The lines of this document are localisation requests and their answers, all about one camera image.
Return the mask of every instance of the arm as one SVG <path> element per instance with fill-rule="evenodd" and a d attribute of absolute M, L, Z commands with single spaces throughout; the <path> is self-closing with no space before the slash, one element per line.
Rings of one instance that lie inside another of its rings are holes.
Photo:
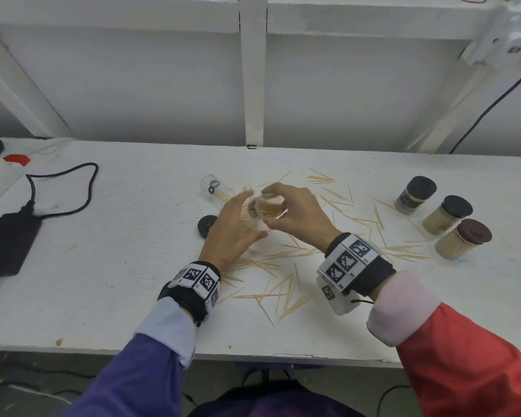
<path fill-rule="evenodd" d="M 308 189 L 276 183 L 287 213 L 266 218 L 280 230 L 327 252 L 341 234 Z M 399 357 L 428 417 L 521 417 L 521 353 L 455 312 L 408 272 L 384 281 L 370 297 L 369 331 Z"/>
<path fill-rule="evenodd" d="M 241 209 L 250 195 L 252 191 L 240 193 L 226 203 L 204 243 L 200 264 L 218 277 L 251 244 L 268 235 L 266 231 L 250 231 L 240 237 Z M 204 312 L 205 299 L 186 294 L 187 299 L 194 301 L 181 301 L 176 295 L 171 297 L 168 288 L 167 284 L 162 289 L 162 298 L 139 325 L 133 339 L 66 410 L 64 417 L 181 416 L 182 370 L 189 366 L 195 351 L 195 306 L 202 301 Z M 192 288 L 183 289 L 195 293 Z M 214 305 L 215 296 L 208 297 L 208 301 Z"/>

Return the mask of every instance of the pink cuff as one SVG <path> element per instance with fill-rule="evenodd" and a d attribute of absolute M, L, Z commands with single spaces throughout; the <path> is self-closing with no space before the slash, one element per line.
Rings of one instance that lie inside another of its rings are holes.
<path fill-rule="evenodd" d="M 417 331 L 440 303 L 409 271 L 398 272 L 382 288 L 367 328 L 387 346 L 396 347 Z"/>

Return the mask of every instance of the blue sleeve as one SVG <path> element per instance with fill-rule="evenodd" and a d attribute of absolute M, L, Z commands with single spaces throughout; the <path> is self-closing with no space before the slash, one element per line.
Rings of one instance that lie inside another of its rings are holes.
<path fill-rule="evenodd" d="M 157 302 L 133 339 L 63 417 L 179 417 L 181 373 L 195 326 L 171 299 Z"/>

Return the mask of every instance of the person's left hand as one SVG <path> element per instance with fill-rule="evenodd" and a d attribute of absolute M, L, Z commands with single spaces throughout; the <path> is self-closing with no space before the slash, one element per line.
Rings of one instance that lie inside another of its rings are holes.
<path fill-rule="evenodd" d="M 199 260 L 213 264 L 221 273 L 239 259 L 251 244 L 268 237 L 266 231 L 252 230 L 244 237 L 239 234 L 241 208 L 252 194 L 253 191 L 249 190 L 230 199 L 208 231 Z"/>

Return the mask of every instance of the person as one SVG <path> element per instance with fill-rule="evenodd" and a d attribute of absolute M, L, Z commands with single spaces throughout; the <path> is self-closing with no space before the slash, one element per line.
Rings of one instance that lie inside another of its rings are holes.
<path fill-rule="evenodd" d="M 285 199 L 285 215 L 264 220 L 269 228 L 327 254 L 342 234 L 308 189 L 275 183 L 262 193 Z M 222 208 L 196 264 L 223 272 L 251 244 L 267 237 L 266 231 L 239 237 L 239 215 L 251 195 L 241 193 Z M 441 302 L 409 272 L 395 273 L 369 297 L 375 305 L 368 330 L 397 349 L 424 416 L 521 417 L 521 353 L 513 345 Z M 181 415 L 181 378 L 195 348 L 196 311 L 174 298 L 157 301 L 132 340 L 64 417 Z M 362 416 L 298 383 L 239 392 L 246 388 L 202 404 L 190 416 Z"/>

